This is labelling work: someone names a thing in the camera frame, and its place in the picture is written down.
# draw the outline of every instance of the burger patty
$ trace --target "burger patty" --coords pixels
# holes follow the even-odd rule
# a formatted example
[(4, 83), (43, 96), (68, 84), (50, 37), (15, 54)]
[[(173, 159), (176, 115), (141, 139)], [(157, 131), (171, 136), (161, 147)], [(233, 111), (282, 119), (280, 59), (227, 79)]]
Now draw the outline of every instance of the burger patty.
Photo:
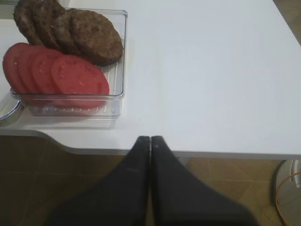
[(111, 21), (101, 14), (88, 10), (74, 11), (70, 32), (86, 59), (96, 65), (110, 65), (122, 57), (121, 38)]
[(65, 9), (56, 0), (43, 0), (33, 8), (32, 14), (38, 35), (48, 48), (61, 51), (52, 30), (52, 23), (64, 12)]
[(83, 54), (75, 45), (70, 33), (71, 15), (77, 9), (69, 9), (60, 15), (53, 23), (53, 32), (57, 43), (66, 54), (73, 54), (82, 57)]
[(32, 8), (40, 0), (19, 0), (14, 10), (14, 20), (22, 35), (32, 45), (43, 45), (34, 25)]

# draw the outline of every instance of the clear plastic container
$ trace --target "clear plastic container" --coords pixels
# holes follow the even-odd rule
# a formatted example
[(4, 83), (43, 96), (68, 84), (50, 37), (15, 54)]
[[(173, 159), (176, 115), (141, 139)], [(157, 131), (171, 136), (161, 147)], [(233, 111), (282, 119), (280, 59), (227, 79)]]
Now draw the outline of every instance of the clear plastic container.
[[(32, 115), (35, 116), (94, 116), (96, 118), (117, 118), (122, 112), (122, 99), (125, 92), (125, 56), (127, 42), (127, 12), (123, 10), (89, 9), (107, 17), (120, 34), (124, 46), (122, 58), (115, 64), (99, 67), (110, 86), (109, 95), (57, 95), (57, 94), (17, 94), (11, 90), (16, 99), (21, 99)], [(80, 109), (65, 107), (64, 103), (72, 101), (97, 102), (99, 107)]]

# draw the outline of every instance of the white table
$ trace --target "white table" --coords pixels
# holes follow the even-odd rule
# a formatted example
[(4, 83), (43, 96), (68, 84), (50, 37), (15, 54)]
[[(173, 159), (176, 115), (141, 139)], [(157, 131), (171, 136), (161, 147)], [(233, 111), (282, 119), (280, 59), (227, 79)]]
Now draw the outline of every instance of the white table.
[(301, 155), (301, 48), (272, 0), (69, 6), (128, 12), (122, 116), (78, 121), (25, 110), (0, 135), (47, 137), (81, 154), (125, 154), (138, 136), (160, 135), (182, 157)]

